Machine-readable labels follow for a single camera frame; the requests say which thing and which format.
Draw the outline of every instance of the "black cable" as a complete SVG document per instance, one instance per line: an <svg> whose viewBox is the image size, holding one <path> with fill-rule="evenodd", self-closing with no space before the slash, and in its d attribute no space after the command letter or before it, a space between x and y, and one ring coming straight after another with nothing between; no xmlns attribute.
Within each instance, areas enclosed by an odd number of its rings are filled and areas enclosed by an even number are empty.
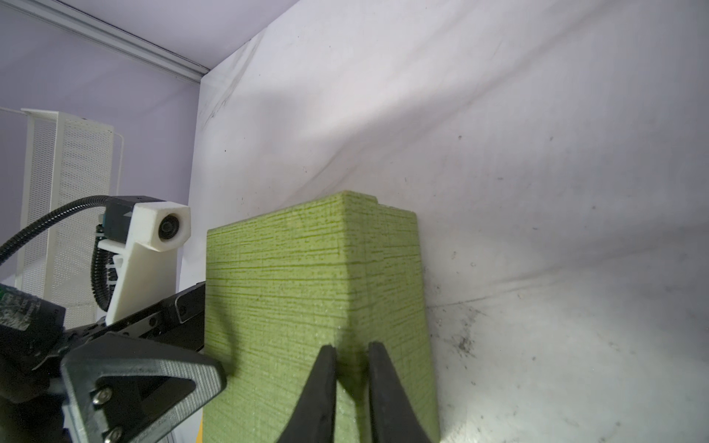
<svg viewBox="0 0 709 443"><path fill-rule="evenodd" d="M96 240L94 242L94 253L91 256L91 290L94 292L94 300L102 310L108 310L108 304L113 296L112 288L108 287L108 269L106 265L112 262L112 252L99 249L99 242L103 236L104 226L96 225Z"/></svg>
<svg viewBox="0 0 709 443"><path fill-rule="evenodd" d="M7 261L13 254L26 245L34 237L51 228L53 225L64 220L70 215L81 212L84 209L106 206L108 196L90 196L74 200L48 213L44 217L37 219L22 231L16 233L12 238L0 246L0 265Z"/></svg>

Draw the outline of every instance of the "white backdrop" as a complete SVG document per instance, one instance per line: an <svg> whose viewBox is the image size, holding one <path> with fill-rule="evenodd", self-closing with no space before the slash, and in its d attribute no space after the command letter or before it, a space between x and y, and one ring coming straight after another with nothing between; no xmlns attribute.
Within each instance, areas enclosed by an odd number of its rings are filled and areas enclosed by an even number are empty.
<svg viewBox="0 0 709 443"><path fill-rule="evenodd" d="M705 441L708 48L701 0L301 0L202 82L181 286L208 228L371 194L446 442Z"/></svg>

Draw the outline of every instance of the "lavender wall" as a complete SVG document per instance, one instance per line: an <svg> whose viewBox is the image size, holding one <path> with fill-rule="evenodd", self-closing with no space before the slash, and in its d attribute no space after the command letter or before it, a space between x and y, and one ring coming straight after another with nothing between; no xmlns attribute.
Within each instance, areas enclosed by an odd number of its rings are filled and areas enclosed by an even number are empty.
<svg viewBox="0 0 709 443"><path fill-rule="evenodd" d="M187 203L198 96L197 84L0 6L0 106L113 125L125 137L121 194ZM25 120L0 112L0 242L19 228ZM14 269L3 265L0 279Z"/></svg>
<svg viewBox="0 0 709 443"><path fill-rule="evenodd" d="M65 0L64 3L213 68L296 0Z"/></svg>

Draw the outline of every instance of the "white wall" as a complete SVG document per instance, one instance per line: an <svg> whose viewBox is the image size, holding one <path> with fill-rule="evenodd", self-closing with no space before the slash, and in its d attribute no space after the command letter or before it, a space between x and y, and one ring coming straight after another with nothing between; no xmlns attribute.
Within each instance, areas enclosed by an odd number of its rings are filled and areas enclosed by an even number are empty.
<svg viewBox="0 0 709 443"><path fill-rule="evenodd" d="M705 441L708 172L707 1L300 0L202 82L181 284L365 192L419 217L446 442Z"/></svg>
<svg viewBox="0 0 709 443"><path fill-rule="evenodd" d="M0 7L0 106L113 125L125 137L124 195L187 202L198 95L196 84ZM19 229L25 138L25 118L0 112L0 242ZM0 279L14 269L3 265Z"/></svg>

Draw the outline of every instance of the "white mesh panel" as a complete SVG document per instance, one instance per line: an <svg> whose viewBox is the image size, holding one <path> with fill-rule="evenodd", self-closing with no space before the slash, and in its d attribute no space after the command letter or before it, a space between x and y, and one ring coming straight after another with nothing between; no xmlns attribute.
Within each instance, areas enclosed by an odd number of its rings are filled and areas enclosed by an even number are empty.
<svg viewBox="0 0 709 443"><path fill-rule="evenodd" d="M66 116L57 206L77 198L107 194L111 177L113 129L90 120ZM72 215L56 225L55 263L50 297L67 308L65 324L88 323L96 305L91 293L90 264L94 228L103 208Z"/></svg>
<svg viewBox="0 0 709 443"><path fill-rule="evenodd" d="M56 121L35 116L56 116ZM35 112L28 223L81 197L107 194L111 180L113 127L65 113ZM57 128L63 131L57 136ZM52 177L56 140L60 176ZM54 192L54 204L50 199ZM94 229L102 208L74 214L26 246L22 289L67 308L66 327L94 321L90 266ZM47 270L47 257L53 266ZM48 287L45 276L50 272Z"/></svg>
<svg viewBox="0 0 709 443"><path fill-rule="evenodd" d="M50 212L56 134L57 124L55 121L42 118L34 119L30 199L27 210L28 224ZM45 231L25 246L23 263L18 263L18 268L24 269L20 289L36 296L43 296L46 257L47 232Z"/></svg>

